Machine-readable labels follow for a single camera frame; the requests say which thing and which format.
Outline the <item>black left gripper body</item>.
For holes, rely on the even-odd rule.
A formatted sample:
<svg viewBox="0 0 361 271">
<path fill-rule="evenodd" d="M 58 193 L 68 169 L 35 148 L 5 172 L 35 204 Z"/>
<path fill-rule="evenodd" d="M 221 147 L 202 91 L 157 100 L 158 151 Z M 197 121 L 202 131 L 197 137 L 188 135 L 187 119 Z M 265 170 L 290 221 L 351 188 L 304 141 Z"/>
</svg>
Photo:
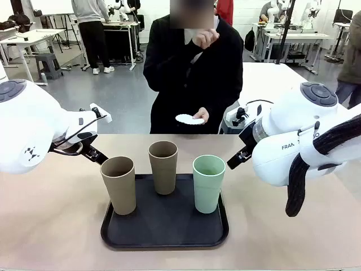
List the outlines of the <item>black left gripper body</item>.
<svg viewBox="0 0 361 271">
<path fill-rule="evenodd" d="M 49 152 L 53 152 L 56 154 L 60 154 L 60 155 L 65 155 L 65 156 L 79 156 L 82 155 L 82 149 L 83 147 L 85 147 L 86 145 L 91 145 L 95 140 L 95 137 L 90 137 L 90 138 L 86 138 L 81 140 L 80 142 L 77 142 L 73 145 L 69 145 L 69 146 L 65 146 L 65 147 L 56 147 L 54 143 L 51 144 L 50 148 L 49 148 Z"/>
</svg>

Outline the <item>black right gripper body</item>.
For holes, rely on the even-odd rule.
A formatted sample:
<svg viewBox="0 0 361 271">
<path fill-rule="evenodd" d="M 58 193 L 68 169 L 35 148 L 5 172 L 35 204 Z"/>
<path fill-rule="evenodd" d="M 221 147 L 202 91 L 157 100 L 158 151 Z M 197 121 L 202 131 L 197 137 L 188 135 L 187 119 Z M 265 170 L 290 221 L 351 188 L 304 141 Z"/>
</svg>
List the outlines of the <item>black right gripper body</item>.
<svg viewBox="0 0 361 271">
<path fill-rule="evenodd" d="M 247 124 L 239 134 L 239 138 L 245 144 L 247 149 L 254 149 L 254 147 L 257 145 L 257 141 L 255 140 L 253 135 L 253 127 L 255 124 L 255 121 Z"/>
</svg>

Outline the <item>brown tall cup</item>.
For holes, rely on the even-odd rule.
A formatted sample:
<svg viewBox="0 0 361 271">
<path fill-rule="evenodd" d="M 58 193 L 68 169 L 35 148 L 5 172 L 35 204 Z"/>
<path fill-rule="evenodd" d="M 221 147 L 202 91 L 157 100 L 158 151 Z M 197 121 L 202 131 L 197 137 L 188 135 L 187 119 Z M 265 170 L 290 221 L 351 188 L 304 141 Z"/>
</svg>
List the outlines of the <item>brown tall cup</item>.
<svg viewBox="0 0 361 271">
<path fill-rule="evenodd" d="M 134 162 L 125 156 L 106 160 L 100 167 L 114 211 L 128 215 L 137 206 Z"/>
<path fill-rule="evenodd" d="M 178 147 L 170 141 L 158 141 L 148 149 L 155 191 L 169 195 L 175 190 Z"/>
</svg>

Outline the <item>light green tall cup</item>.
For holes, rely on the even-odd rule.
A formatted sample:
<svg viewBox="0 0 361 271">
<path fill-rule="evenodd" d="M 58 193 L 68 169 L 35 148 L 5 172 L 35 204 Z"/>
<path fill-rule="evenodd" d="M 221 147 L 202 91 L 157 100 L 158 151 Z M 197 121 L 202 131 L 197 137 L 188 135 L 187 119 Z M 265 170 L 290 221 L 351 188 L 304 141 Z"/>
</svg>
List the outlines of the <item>light green tall cup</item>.
<svg viewBox="0 0 361 271">
<path fill-rule="evenodd" d="M 201 213 L 212 213 L 218 204 L 226 164 L 217 156 L 201 155 L 192 167 L 195 207 Z"/>
</svg>

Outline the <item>white scalloped coaster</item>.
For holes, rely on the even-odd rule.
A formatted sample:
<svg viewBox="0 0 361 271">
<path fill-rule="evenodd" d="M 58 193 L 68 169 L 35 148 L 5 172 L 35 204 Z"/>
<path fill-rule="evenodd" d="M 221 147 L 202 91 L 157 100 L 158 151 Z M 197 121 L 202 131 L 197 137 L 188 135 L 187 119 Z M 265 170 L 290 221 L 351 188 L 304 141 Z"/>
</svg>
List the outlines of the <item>white scalloped coaster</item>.
<svg viewBox="0 0 361 271">
<path fill-rule="evenodd" d="M 201 125 L 205 121 L 204 119 L 194 119 L 193 116 L 188 114 L 180 114 L 175 117 L 176 121 L 187 125 Z"/>
</svg>

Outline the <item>person's left hand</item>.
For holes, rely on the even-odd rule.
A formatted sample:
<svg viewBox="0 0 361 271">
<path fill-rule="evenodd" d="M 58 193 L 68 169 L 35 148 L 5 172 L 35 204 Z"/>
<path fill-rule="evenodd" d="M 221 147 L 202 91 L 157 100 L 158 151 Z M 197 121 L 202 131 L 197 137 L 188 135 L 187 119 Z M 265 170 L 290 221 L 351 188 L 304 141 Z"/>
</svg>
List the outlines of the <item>person's left hand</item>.
<svg viewBox="0 0 361 271">
<path fill-rule="evenodd" d="M 201 107 L 198 112 L 192 117 L 194 120 L 202 120 L 202 124 L 206 124 L 209 120 L 209 112 L 206 108 Z"/>
</svg>

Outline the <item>person's right hand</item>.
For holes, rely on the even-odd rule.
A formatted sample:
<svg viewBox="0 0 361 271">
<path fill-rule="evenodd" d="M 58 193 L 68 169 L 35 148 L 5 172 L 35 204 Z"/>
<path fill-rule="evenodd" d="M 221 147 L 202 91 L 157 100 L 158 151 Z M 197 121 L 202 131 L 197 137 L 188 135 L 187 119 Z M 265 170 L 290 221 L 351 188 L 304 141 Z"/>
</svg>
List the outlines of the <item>person's right hand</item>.
<svg viewBox="0 0 361 271">
<path fill-rule="evenodd" d="M 219 33 L 215 29 L 200 29 L 192 37 L 192 42 L 202 50 L 205 50 L 217 39 L 219 39 Z"/>
</svg>

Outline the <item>large white table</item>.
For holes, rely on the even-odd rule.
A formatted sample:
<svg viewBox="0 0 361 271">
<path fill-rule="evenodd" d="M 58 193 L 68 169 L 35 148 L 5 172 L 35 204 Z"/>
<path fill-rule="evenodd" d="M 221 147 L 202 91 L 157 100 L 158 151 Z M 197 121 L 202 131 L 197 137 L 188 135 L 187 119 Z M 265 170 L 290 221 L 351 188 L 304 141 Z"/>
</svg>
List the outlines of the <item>large white table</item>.
<svg viewBox="0 0 361 271">
<path fill-rule="evenodd" d="M 306 81 L 285 64 L 244 62 L 239 106 L 265 103 L 287 110 L 315 110 L 316 105 L 300 92 L 300 85 Z"/>
</svg>

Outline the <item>person in black cardigan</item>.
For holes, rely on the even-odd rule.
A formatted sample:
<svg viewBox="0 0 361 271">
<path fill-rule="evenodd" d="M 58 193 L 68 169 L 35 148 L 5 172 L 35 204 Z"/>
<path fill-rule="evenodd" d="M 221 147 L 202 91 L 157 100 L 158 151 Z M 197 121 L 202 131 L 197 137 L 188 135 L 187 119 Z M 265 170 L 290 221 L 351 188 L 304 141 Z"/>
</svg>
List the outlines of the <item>person in black cardigan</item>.
<svg viewBox="0 0 361 271">
<path fill-rule="evenodd" d="M 171 27 L 170 15 L 153 21 L 146 49 L 143 74 L 157 93 L 151 109 L 152 134 L 217 134 L 225 110 L 243 88 L 244 41 L 238 31 L 218 15 L 219 33 L 209 48 L 192 42 L 198 30 Z M 204 107 L 206 124 L 176 121 L 180 114 L 195 115 Z"/>
</svg>

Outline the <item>grey step stool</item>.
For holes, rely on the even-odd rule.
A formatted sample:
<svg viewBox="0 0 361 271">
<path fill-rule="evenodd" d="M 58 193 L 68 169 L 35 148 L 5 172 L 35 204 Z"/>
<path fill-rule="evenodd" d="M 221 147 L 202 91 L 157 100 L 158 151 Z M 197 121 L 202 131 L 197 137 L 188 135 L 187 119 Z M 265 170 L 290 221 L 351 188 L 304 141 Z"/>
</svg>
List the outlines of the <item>grey step stool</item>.
<svg viewBox="0 0 361 271">
<path fill-rule="evenodd" d="M 36 55 L 35 60 L 39 79 L 43 79 L 42 74 L 45 75 L 46 79 L 52 80 L 56 80 L 64 75 L 55 54 L 38 54 Z"/>
</svg>

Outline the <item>black backpack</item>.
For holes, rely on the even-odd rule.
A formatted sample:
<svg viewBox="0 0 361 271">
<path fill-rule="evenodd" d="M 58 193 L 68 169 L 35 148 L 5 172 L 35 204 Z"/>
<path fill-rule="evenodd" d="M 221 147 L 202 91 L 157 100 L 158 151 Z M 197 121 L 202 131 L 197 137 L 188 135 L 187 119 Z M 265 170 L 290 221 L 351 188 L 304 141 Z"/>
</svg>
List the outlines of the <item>black backpack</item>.
<svg viewBox="0 0 361 271">
<path fill-rule="evenodd" d="M 251 28 L 251 30 L 245 36 L 245 40 L 244 40 L 245 49 L 252 53 L 254 50 L 255 42 L 256 42 L 255 32 L 253 28 Z"/>
</svg>

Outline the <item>black plastic tray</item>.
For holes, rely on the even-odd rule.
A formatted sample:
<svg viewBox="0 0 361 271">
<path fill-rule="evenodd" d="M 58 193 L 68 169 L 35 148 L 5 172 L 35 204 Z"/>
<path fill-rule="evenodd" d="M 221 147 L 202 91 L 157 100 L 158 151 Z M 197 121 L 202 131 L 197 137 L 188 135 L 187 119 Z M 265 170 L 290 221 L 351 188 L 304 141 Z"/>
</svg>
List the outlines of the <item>black plastic tray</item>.
<svg viewBox="0 0 361 271">
<path fill-rule="evenodd" d="M 151 174 L 135 176 L 137 207 L 129 215 L 118 215 L 109 205 L 100 235 L 115 250 L 211 248 L 229 234 L 223 199 L 210 214 L 194 205 L 193 175 L 178 174 L 175 190 L 159 195 Z"/>
</svg>

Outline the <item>person in grey hoodie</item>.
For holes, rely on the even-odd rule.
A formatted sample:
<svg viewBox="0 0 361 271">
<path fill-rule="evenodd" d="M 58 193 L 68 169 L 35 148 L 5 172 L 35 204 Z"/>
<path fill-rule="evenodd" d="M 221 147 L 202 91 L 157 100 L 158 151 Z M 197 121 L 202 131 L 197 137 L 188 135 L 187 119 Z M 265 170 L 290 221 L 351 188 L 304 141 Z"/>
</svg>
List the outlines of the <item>person in grey hoodie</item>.
<svg viewBox="0 0 361 271">
<path fill-rule="evenodd" d="M 110 21 L 104 0 L 71 0 L 71 4 L 93 74 L 100 73 L 98 59 L 103 63 L 104 73 L 113 72 L 102 24 L 102 19 Z"/>
</svg>

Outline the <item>white workbench with robots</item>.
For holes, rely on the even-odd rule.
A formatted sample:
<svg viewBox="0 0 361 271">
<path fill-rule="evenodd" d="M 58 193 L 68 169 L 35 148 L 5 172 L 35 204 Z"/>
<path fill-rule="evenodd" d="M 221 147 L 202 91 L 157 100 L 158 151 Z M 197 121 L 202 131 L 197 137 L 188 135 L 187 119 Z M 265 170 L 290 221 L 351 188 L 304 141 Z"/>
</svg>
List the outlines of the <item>white workbench with robots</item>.
<svg viewBox="0 0 361 271">
<path fill-rule="evenodd" d="M 250 57 L 260 63 L 297 64 L 317 75 L 317 58 L 322 45 L 331 37 L 314 30 L 291 30 L 284 34 L 282 24 L 267 28 L 265 23 L 255 23 L 256 38 Z"/>
</svg>

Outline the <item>black stand pole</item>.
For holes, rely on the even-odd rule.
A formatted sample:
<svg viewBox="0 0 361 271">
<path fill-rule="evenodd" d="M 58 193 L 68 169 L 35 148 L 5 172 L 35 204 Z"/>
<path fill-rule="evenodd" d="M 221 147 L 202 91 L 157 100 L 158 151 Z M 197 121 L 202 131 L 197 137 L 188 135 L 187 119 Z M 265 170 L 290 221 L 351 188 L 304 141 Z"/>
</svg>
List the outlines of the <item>black stand pole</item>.
<svg viewBox="0 0 361 271">
<path fill-rule="evenodd" d="M 280 44 L 280 54 L 276 60 L 276 64 L 280 64 L 280 59 L 282 57 L 282 52 L 284 49 L 284 45 L 285 45 L 285 40 L 287 38 L 287 34 L 288 34 L 288 30 L 289 30 L 289 26 L 291 24 L 291 18 L 292 18 L 292 13 L 294 10 L 294 5 L 295 5 L 296 0 L 288 0 L 288 6 L 286 9 L 286 13 L 285 13 L 285 24 L 284 24 L 284 32 L 281 34 L 281 44 Z"/>
</svg>

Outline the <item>white desk with white legs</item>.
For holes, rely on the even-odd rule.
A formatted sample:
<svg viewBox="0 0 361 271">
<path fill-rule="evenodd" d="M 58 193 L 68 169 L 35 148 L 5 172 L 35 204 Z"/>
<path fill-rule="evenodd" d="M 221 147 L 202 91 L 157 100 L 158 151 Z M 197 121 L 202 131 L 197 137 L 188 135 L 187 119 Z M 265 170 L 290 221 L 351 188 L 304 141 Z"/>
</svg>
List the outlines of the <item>white desk with white legs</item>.
<svg viewBox="0 0 361 271">
<path fill-rule="evenodd" d="M 26 48 L 30 48 L 31 46 L 37 45 L 42 42 L 48 42 L 50 45 L 50 51 L 52 51 L 53 47 L 53 38 L 60 33 L 63 33 L 63 29 L 34 29 L 30 30 L 26 33 L 17 33 L 13 37 L 7 38 L 5 40 L 0 41 L 1 45 L 11 45 L 15 46 L 21 62 L 25 68 L 25 71 L 28 76 L 28 80 L 33 82 L 33 77 L 30 73 L 28 63 L 24 56 L 24 50 Z"/>
</svg>

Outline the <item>seated person in grey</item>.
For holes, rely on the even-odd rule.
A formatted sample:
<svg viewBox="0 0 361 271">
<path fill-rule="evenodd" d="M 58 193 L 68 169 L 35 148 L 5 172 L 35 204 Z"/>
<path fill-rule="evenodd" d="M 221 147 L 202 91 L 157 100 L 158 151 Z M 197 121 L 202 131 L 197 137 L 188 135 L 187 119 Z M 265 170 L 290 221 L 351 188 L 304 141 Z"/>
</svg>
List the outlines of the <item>seated person in grey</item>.
<svg viewBox="0 0 361 271">
<path fill-rule="evenodd" d="M 259 15 L 259 20 L 260 21 L 264 21 L 264 22 L 268 22 L 268 9 L 270 9 L 272 7 L 271 2 L 267 2 L 263 5 L 260 15 Z"/>
</svg>

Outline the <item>person in red top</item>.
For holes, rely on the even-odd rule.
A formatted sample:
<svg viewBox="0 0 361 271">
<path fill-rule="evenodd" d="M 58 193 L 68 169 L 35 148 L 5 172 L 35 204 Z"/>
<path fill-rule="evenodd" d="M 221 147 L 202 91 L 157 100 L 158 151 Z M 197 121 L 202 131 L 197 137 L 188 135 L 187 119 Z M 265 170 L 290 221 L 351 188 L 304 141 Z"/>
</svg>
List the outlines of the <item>person in red top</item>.
<svg viewBox="0 0 361 271">
<path fill-rule="evenodd" d="M 233 25 L 234 0 L 217 0 L 216 14 L 230 26 Z"/>
</svg>

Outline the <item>person in olive jacket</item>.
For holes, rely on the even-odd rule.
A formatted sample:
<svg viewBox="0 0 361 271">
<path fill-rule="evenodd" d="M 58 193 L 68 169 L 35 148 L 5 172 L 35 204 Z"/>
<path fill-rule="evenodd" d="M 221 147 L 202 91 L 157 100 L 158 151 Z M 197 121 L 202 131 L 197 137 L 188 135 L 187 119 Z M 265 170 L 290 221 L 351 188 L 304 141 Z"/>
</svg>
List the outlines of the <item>person in olive jacket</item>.
<svg viewBox="0 0 361 271">
<path fill-rule="evenodd" d="M 337 78 L 336 95 L 340 104 L 349 99 L 348 109 L 361 103 L 361 10 L 350 24 L 346 56 Z"/>
</svg>

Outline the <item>desk with white frame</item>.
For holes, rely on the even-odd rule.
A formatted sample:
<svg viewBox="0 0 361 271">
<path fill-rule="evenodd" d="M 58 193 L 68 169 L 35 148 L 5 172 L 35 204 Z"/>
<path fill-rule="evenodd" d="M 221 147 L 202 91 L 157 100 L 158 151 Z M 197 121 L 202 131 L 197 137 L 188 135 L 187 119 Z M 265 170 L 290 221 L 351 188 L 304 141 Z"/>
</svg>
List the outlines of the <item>desk with white frame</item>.
<svg viewBox="0 0 361 271">
<path fill-rule="evenodd" d="M 132 71 L 137 62 L 139 23 L 110 21 L 103 23 L 103 29 L 111 64 L 126 65 Z"/>
</svg>

